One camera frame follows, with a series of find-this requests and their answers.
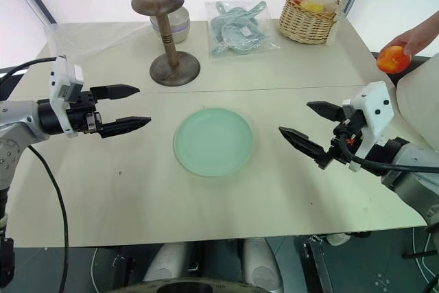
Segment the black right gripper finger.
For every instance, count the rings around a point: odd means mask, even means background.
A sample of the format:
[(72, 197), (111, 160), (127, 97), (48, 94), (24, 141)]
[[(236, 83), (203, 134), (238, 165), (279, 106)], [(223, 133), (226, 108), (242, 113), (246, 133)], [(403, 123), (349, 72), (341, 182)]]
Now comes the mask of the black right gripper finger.
[(298, 151), (306, 154), (315, 162), (324, 156), (324, 148), (309, 139), (309, 137), (295, 129), (279, 126), (282, 136)]
[(344, 111), (340, 106), (326, 101), (307, 102), (307, 106), (325, 119), (338, 122), (344, 121)]

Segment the person's bare hand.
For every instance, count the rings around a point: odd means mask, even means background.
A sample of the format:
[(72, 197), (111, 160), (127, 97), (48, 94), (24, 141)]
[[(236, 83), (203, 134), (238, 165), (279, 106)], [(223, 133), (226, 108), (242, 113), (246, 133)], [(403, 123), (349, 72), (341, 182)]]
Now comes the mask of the person's bare hand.
[(429, 30), (412, 28), (393, 38), (380, 52), (382, 53), (392, 46), (399, 46), (404, 48), (405, 55), (414, 56), (426, 48), (435, 37), (436, 35), (429, 32)]

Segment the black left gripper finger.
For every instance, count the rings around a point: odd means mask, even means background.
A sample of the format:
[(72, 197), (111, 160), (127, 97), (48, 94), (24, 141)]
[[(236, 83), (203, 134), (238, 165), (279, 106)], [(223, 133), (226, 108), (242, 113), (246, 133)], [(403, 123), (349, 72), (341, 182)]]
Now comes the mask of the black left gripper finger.
[(140, 89), (126, 84), (113, 84), (107, 86), (91, 87), (95, 102), (101, 99), (123, 99), (140, 92)]
[(112, 123), (102, 124), (100, 129), (100, 137), (108, 138), (114, 137), (121, 134), (127, 134), (134, 130), (144, 127), (151, 122), (150, 117), (125, 117), (121, 119), (116, 119)]

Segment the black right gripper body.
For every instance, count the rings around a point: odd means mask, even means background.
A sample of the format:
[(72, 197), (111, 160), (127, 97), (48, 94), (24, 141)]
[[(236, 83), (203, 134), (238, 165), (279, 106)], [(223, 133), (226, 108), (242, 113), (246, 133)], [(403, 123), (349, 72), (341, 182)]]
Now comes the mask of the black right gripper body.
[(345, 155), (346, 151), (356, 152), (359, 148), (361, 129), (364, 127), (364, 114), (361, 110), (355, 110), (350, 117), (344, 115), (344, 121), (334, 128), (334, 137), (330, 142), (329, 149), (316, 163), (320, 169), (325, 169), (333, 160), (343, 165), (350, 163), (351, 159)]

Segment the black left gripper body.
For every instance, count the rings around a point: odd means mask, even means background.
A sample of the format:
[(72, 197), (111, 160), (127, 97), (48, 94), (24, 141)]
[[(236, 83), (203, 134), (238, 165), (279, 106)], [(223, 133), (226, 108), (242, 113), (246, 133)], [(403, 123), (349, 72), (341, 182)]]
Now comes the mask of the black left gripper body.
[(96, 110), (98, 101), (96, 92), (97, 89), (82, 91), (78, 95), (76, 103), (70, 103), (67, 116), (71, 127), (76, 132), (93, 134), (102, 129), (102, 118)]

